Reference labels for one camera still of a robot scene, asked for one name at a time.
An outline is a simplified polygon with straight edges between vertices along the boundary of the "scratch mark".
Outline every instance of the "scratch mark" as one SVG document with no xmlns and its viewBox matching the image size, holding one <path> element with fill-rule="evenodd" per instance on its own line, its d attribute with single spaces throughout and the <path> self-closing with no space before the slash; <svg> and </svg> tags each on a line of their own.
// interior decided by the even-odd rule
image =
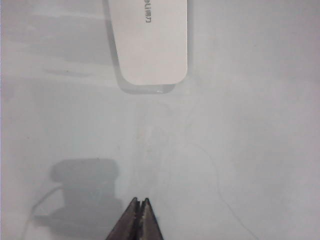
<svg viewBox="0 0 320 240">
<path fill-rule="evenodd" d="M 242 219 L 237 215 L 237 213 L 235 212 L 235 210 L 231 207 L 231 205 L 225 200 L 225 197 L 223 196 L 221 189 L 220 189 L 220 177 L 219 177 L 219 170 L 218 170 L 218 166 L 214 160 L 214 158 L 210 155 L 209 152 L 207 152 L 202 146 L 195 144 L 195 143 L 191 143 L 192 145 L 194 145 L 195 147 L 197 147 L 198 149 L 200 149 L 202 152 L 204 152 L 208 158 L 211 160 L 211 164 L 215 170 L 215 177 L 216 177 L 216 190 L 218 193 L 218 196 L 220 198 L 220 200 L 224 203 L 224 205 L 228 208 L 228 210 L 230 211 L 231 215 L 237 220 L 237 222 L 241 225 L 241 227 L 243 227 L 254 239 L 259 240 L 258 236 L 251 231 L 242 221 Z"/>
</svg>

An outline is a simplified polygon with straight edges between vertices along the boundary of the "white table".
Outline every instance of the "white table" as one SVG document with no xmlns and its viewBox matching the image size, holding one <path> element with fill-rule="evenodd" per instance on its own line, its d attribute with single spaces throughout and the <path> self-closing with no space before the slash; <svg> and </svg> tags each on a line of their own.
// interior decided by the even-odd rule
<svg viewBox="0 0 320 240">
<path fill-rule="evenodd" d="M 152 87 L 105 0 L 1 3 L 3 240 L 103 240 L 134 196 L 166 240 L 319 238 L 318 0 L 190 0 L 188 76 Z"/>
</svg>

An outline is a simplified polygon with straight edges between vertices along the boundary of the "white background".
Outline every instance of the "white background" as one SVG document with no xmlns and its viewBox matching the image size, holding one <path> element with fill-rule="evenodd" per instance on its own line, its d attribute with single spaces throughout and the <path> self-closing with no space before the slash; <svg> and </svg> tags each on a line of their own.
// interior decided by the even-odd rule
<svg viewBox="0 0 320 240">
<path fill-rule="evenodd" d="M 177 85 L 121 78 L 108 4 L 1 2 L 1 237 L 320 236 L 319 0 L 189 1 Z"/>
</svg>

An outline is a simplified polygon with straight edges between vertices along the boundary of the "white mouse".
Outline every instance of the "white mouse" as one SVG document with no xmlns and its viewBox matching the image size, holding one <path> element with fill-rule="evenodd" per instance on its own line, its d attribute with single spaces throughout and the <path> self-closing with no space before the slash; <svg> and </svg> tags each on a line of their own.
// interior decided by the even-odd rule
<svg viewBox="0 0 320 240">
<path fill-rule="evenodd" d="M 135 85 L 176 84 L 188 69 L 187 0 L 109 0 L 122 76 Z"/>
</svg>

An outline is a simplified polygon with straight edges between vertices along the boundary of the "pliers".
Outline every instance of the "pliers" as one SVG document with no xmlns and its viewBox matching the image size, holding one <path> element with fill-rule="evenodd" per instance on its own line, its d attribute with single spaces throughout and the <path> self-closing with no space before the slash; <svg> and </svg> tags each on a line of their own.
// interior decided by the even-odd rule
<svg viewBox="0 0 320 240">
<path fill-rule="evenodd" d="M 106 240 L 164 240 L 149 199 L 134 197 Z"/>
</svg>

